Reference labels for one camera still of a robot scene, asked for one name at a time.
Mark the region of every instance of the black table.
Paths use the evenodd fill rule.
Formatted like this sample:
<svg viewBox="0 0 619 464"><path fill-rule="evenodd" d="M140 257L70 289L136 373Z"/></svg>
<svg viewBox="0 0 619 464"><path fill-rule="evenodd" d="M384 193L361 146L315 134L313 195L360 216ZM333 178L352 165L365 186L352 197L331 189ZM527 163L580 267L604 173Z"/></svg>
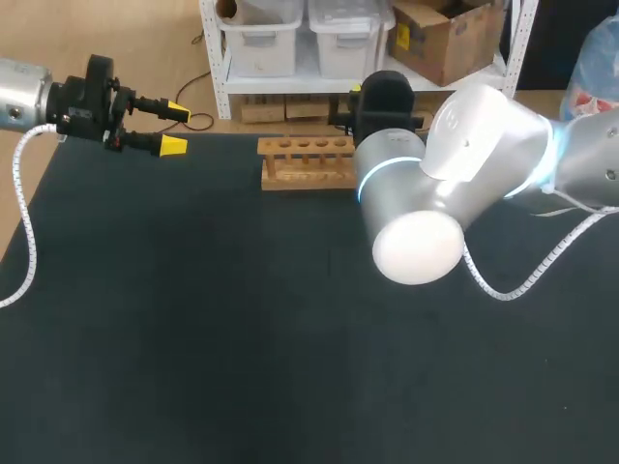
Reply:
<svg viewBox="0 0 619 464"><path fill-rule="evenodd" d="M616 218L513 304L463 266L407 288L352 191L262 193L255 142L60 147L35 283L0 311L0 462L618 461ZM500 205L468 240L511 290L581 219ZM19 227L2 297L26 266Z"/></svg>

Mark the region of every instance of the wooden test tube rack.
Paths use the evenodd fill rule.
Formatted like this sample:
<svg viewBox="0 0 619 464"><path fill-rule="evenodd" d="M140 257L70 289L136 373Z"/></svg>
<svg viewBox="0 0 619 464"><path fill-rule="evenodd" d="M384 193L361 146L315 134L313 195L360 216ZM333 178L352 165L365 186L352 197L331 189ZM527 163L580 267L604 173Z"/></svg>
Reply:
<svg viewBox="0 0 619 464"><path fill-rule="evenodd" d="M260 138L262 189L354 189L354 153L346 136Z"/></svg>

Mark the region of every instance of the metal shelf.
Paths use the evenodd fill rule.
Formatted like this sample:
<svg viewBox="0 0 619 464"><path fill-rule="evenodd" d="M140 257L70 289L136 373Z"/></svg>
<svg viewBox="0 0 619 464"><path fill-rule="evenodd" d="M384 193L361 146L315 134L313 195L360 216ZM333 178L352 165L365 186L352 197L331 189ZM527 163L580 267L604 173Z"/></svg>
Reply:
<svg viewBox="0 0 619 464"><path fill-rule="evenodd" d="M234 58L226 54L223 62L223 90L234 94L344 94L361 82L357 79L325 79L320 75L318 50L314 35L299 34L297 38L297 72L289 77L241 77L234 69ZM484 83L502 89L507 66L500 53L494 63L481 71L464 77L447 87L439 87L416 72L409 70L391 56L385 57L385 69L403 73L413 90L449 91L470 85Z"/></svg>
<svg viewBox="0 0 619 464"><path fill-rule="evenodd" d="M297 44L297 72L291 77L241 77L234 70L229 52L222 52L221 31L217 25L216 0L200 0L206 49L213 73L213 87L220 119L231 119L230 95L235 94L330 94L346 93L360 82L356 79L325 79L320 75L315 40L301 33ZM506 21L512 28L512 49L506 64L497 52L494 63L447 87L438 87L409 70L394 58L385 58L385 69L399 71L410 80L413 90L452 91L472 83L484 83L512 97L529 42L539 0L512 0L513 15Z"/></svg>

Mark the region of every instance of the white plastic bin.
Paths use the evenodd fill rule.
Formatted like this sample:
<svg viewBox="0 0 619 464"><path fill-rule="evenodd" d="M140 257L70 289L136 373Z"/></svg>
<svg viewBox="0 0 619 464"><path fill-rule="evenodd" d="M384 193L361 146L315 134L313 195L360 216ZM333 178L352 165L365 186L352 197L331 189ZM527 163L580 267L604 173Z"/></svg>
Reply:
<svg viewBox="0 0 619 464"><path fill-rule="evenodd" d="M309 0L309 27L318 37L325 78L362 81L382 70L395 26L388 0Z"/></svg>
<svg viewBox="0 0 619 464"><path fill-rule="evenodd" d="M250 0L257 8L277 11L281 24L233 25L220 18L234 72L242 77L280 77L296 71L297 29L303 20L303 0Z"/></svg>

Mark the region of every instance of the coiled cable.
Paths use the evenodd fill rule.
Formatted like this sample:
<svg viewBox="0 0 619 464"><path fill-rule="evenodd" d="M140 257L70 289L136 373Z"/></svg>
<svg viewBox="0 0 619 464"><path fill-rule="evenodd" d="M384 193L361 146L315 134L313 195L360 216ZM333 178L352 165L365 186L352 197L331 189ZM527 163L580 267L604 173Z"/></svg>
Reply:
<svg viewBox="0 0 619 464"><path fill-rule="evenodd" d="M23 195L23 186L21 184L21 155L28 141L35 135L44 132L56 132L56 125L45 124L43 126L36 126L26 132L19 140L19 143L17 143L13 154L13 184L15 185L15 195L17 196L17 204L19 205L19 212L23 220L23 227L26 230L26 241L28 243L28 272L17 291L9 298L0 301L0 308L15 303L27 292L35 278L35 271L37 271L37 244L35 242L35 233L32 229L32 222L30 221L30 215L28 215L28 205L26 204L26 199Z"/></svg>
<svg viewBox="0 0 619 464"><path fill-rule="evenodd" d="M588 229L598 223L601 219L615 213L619 213L619 208L602 208L601 210L596 211L595 214L592 214L590 217L584 220L572 232L570 232L567 237L554 248L553 251L550 252L546 259L542 261L542 264L538 266L538 268L533 272L533 274L529 276L529 278L527 278L522 285L520 285L516 290L510 293L497 292L486 282L486 280L482 277L482 274L477 269L477 266L475 265L475 262L471 257L468 246L466 245L464 245L464 262L466 263L466 267L468 268L469 272L482 290L484 290L496 300L499 300L501 302L511 302L520 298L526 292L531 290L531 288L533 288L533 286L540 280L540 278L545 274L545 272L550 268L550 266L552 266L556 262L559 256L561 256L578 239L578 237L584 234Z"/></svg>

